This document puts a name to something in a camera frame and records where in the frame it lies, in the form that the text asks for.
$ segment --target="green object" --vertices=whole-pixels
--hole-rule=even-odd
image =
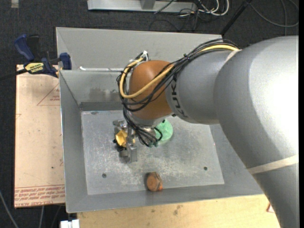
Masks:
[[[158,142],[159,144],[166,142],[167,140],[169,140],[172,135],[173,135],[173,127],[171,125],[171,123],[165,119],[162,123],[158,124],[156,126],[156,128],[162,133],[162,138],[161,140]],[[156,133],[156,138],[159,139],[161,137],[161,134],[155,130]]]

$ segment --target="cardboard sheet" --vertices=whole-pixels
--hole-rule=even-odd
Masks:
[[[17,76],[14,206],[65,202],[59,80]]]

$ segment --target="blue clamp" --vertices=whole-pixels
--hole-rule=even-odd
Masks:
[[[25,58],[27,59],[27,62],[23,65],[24,70],[28,71],[30,74],[45,74],[45,75],[57,77],[58,70],[53,67],[53,65],[50,63],[48,59],[43,57],[39,61],[35,60],[38,56],[32,53],[31,48],[27,44],[26,38],[27,38],[26,34],[23,34],[14,41],[14,45],[17,51],[23,56],[25,56]],[[35,40],[33,44],[35,44],[36,46],[38,44],[38,39]],[[68,53],[66,52],[61,53],[59,58],[51,60],[51,62],[59,62],[59,61],[62,61],[64,70],[72,69],[72,63]]]

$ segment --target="yellow cable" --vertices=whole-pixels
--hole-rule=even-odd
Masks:
[[[212,50],[212,49],[227,49],[227,50],[231,50],[231,51],[237,51],[239,50],[238,48],[236,47],[233,47],[233,46],[229,46],[229,45],[214,45],[214,46],[209,46],[209,47],[206,47],[204,49],[202,49],[201,51],[199,52],[203,52],[203,51],[207,51],[207,50]],[[132,94],[132,95],[126,95],[123,91],[123,85],[124,85],[124,79],[125,79],[125,75],[126,73],[129,71],[129,69],[131,67],[133,67],[137,62],[134,61],[132,62],[131,64],[129,64],[125,70],[124,70],[124,74],[122,75],[122,79],[120,81],[120,87],[119,87],[119,90],[120,90],[120,94],[122,95],[123,98],[125,99],[132,99],[132,98],[135,98],[137,96],[139,96],[140,94],[142,94],[145,90],[147,90],[147,88],[149,88],[152,84],[154,84],[156,81],[162,79],[163,77],[165,77],[165,75],[171,70],[171,68],[173,67],[173,65],[169,66],[165,71],[163,71],[160,75],[158,75],[156,78],[154,78],[153,80],[151,80],[148,84],[146,84],[143,88],[141,88],[140,90],[138,90],[136,93]]]
[[[124,69],[124,71],[123,71],[122,78],[121,78],[121,80],[120,80],[120,84],[119,84],[119,91],[120,91],[120,94],[121,94],[123,97],[124,97],[124,95],[125,95],[125,94],[124,94],[124,87],[123,87],[123,85],[124,85],[124,79],[125,79],[127,73],[129,72],[129,70],[130,70],[133,66],[135,66],[136,64],[140,63],[141,61],[143,61],[143,58],[142,58],[142,57],[139,58],[138,60],[135,60],[135,61],[131,62],[130,64],[128,64],[127,67],[125,67],[125,69]]]

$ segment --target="wooden table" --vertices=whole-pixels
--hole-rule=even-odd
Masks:
[[[81,228],[279,228],[265,195],[78,213]]]

